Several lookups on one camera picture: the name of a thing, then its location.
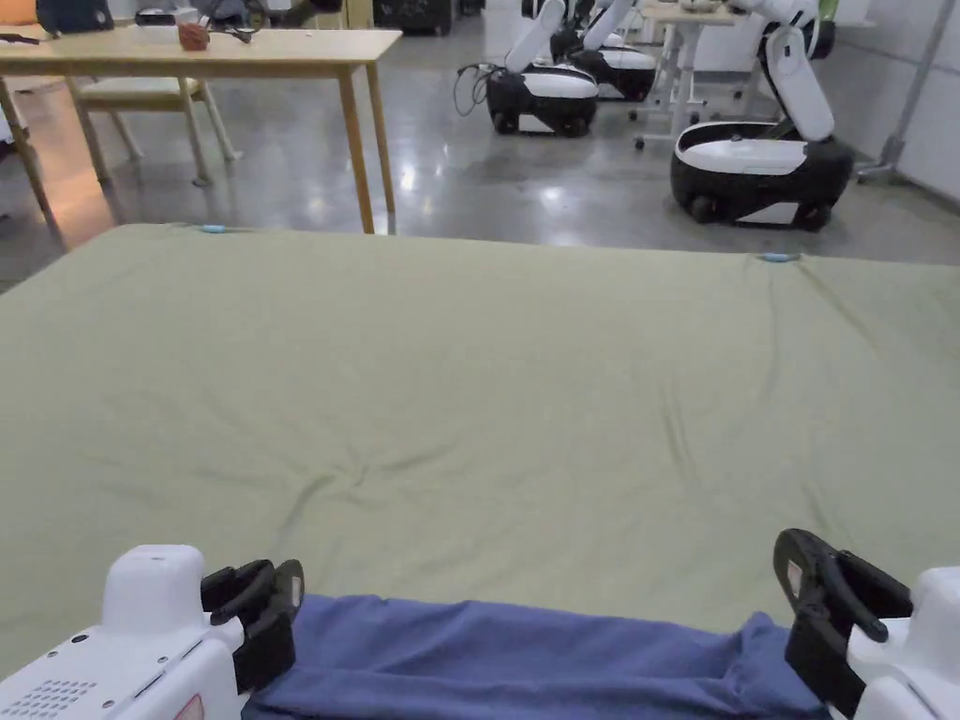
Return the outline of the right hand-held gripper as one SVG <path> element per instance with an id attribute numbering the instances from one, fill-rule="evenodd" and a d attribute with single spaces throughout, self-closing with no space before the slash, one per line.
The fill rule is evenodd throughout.
<path id="1" fill-rule="evenodd" d="M 796 616 L 786 661 L 832 719 L 958 718 L 958 567 L 910 591 L 798 528 L 777 534 L 772 567 Z"/>

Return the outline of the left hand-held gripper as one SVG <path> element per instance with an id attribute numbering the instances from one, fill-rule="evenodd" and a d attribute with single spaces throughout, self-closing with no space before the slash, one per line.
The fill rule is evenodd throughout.
<path id="1" fill-rule="evenodd" d="M 108 572 L 99 623 L 3 680 L 1 715 L 238 719 L 293 667 L 304 596 L 298 559 L 206 573 L 195 547 L 135 547 Z"/>

